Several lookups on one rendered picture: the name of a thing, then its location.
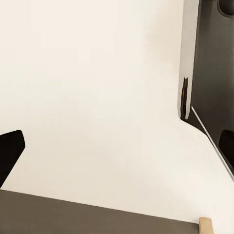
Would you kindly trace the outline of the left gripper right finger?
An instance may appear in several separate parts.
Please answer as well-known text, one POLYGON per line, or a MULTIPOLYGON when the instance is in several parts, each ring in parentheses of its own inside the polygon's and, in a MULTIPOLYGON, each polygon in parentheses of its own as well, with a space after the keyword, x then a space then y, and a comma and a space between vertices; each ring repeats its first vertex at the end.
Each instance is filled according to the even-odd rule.
POLYGON ((223 130, 218 146, 234 169, 234 132, 223 130))

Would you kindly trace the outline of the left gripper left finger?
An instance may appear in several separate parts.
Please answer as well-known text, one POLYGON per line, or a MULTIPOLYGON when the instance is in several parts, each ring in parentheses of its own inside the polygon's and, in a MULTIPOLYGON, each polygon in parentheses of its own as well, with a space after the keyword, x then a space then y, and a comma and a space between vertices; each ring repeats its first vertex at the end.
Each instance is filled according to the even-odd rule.
POLYGON ((0 135, 0 187, 25 149, 21 130, 0 135))

